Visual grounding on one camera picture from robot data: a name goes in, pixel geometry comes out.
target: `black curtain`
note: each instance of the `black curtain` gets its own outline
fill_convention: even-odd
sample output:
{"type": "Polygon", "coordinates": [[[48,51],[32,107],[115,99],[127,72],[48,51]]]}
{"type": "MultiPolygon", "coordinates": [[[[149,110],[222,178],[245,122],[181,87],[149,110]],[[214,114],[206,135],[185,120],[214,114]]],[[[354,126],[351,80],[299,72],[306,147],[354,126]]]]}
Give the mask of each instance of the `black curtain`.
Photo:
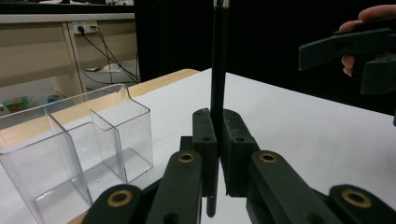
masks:
{"type": "MultiPolygon", "coordinates": [[[[142,80],[179,69],[211,67],[213,1],[135,0],[142,80]]],[[[341,59],[298,70],[299,46],[329,37],[385,0],[231,0],[227,71],[346,105],[394,115],[396,93],[362,95],[342,72],[341,59]]]]}

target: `wall outlet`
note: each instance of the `wall outlet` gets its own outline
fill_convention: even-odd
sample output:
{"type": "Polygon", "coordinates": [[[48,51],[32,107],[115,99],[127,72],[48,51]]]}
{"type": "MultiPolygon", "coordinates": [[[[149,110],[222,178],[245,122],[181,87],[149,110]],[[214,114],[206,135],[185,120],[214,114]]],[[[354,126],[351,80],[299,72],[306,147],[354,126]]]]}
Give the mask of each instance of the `wall outlet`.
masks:
{"type": "Polygon", "coordinates": [[[92,27],[97,27],[98,24],[96,21],[73,21],[73,32],[75,35],[81,35],[81,32],[78,30],[79,26],[84,28],[84,34],[88,34],[96,33],[92,27]]]}

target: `plastic box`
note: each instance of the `plastic box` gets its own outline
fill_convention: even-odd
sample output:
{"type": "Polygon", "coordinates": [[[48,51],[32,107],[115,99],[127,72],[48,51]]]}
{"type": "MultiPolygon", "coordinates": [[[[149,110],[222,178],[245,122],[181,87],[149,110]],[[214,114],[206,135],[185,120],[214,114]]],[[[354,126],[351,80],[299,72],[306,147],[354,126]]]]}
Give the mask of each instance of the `plastic box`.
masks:
{"type": "Polygon", "coordinates": [[[0,162],[38,223],[66,223],[152,168],[149,109],[113,85],[0,118],[0,162]]]}

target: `plastic compartment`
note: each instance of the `plastic compartment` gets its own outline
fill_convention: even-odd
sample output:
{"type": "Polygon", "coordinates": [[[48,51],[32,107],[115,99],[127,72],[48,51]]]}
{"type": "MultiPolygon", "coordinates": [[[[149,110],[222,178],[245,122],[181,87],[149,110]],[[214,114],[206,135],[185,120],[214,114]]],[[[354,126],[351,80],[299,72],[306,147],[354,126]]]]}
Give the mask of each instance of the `plastic compartment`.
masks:
{"type": "Polygon", "coordinates": [[[67,222],[153,164],[149,109],[124,85],[2,117],[0,128],[0,161],[38,223],[67,222]]]}

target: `finger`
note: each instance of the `finger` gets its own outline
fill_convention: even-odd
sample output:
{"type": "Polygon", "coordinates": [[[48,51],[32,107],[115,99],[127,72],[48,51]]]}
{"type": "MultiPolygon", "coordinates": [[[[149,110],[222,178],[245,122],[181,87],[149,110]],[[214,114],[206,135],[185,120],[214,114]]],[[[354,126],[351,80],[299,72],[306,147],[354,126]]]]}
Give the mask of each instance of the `finger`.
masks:
{"type": "Polygon", "coordinates": [[[347,74],[348,76],[352,76],[352,68],[347,68],[347,67],[345,67],[344,69],[343,69],[343,72],[345,73],[345,74],[347,74]]]}
{"type": "Polygon", "coordinates": [[[343,23],[340,28],[338,29],[339,31],[345,31],[345,30],[349,30],[350,28],[352,28],[352,26],[354,26],[357,23],[361,23],[361,21],[347,21],[345,23],[343,23]]]}
{"type": "Polygon", "coordinates": [[[368,7],[359,14],[361,21],[375,21],[389,17],[396,17],[396,5],[368,7]]]}
{"type": "Polygon", "coordinates": [[[352,68],[354,62],[355,62],[355,57],[353,57],[353,56],[344,56],[344,57],[341,59],[341,63],[342,63],[346,68],[352,68]]]}

